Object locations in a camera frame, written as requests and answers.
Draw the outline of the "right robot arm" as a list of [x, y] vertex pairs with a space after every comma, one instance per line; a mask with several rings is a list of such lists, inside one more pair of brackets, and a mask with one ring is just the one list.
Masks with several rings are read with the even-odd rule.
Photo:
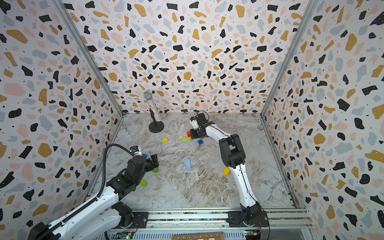
[[261, 224], [262, 220], [265, 220], [266, 226], [269, 226], [267, 213], [253, 193], [247, 175], [246, 153], [239, 135], [229, 134], [220, 129], [214, 122], [209, 121], [203, 113], [191, 117], [190, 124], [192, 125], [190, 130], [192, 139], [209, 137], [219, 144], [222, 161], [233, 175], [240, 195], [240, 222], [251, 227], [257, 223]]

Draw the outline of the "light blue long block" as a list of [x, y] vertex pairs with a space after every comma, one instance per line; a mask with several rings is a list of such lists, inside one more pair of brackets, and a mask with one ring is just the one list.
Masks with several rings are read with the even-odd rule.
[[191, 169], [191, 160], [190, 159], [186, 159], [185, 160], [185, 162], [186, 162], [186, 169]]

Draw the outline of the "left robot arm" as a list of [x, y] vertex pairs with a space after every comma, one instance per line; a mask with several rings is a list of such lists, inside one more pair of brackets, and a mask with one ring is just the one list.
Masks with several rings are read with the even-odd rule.
[[138, 228], [140, 221], [121, 200], [136, 190], [145, 173], [158, 166], [157, 155], [148, 159], [134, 156], [124, 171], [107, 182], [101, 193], [49, 224], [38, 223], [30, 230], [28, 239], [92, 240], [115, 227]]

